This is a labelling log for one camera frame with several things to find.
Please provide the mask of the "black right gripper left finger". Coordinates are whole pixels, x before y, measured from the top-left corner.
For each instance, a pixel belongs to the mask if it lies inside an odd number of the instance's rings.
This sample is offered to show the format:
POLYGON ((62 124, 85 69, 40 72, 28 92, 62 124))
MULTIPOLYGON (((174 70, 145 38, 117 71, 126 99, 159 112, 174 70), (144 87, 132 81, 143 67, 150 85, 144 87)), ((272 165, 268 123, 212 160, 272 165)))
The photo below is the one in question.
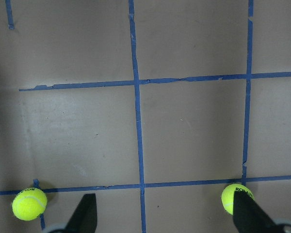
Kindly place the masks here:
POLYGON ((95 233, 97 229, 97 200, 95 194, 84 194, 68 221, 68 233, 95 233))

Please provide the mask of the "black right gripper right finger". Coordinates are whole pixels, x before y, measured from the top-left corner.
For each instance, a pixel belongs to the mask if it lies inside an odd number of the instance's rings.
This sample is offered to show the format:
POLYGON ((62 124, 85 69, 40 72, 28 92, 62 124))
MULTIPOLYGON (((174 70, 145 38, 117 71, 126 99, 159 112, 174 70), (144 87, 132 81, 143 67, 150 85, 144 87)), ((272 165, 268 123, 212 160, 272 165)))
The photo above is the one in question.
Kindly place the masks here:
POLYGON ((281 226, 275 224, 259 205, 243 191, 234 193, 233 223, 239 233, 281 232, 281 226))

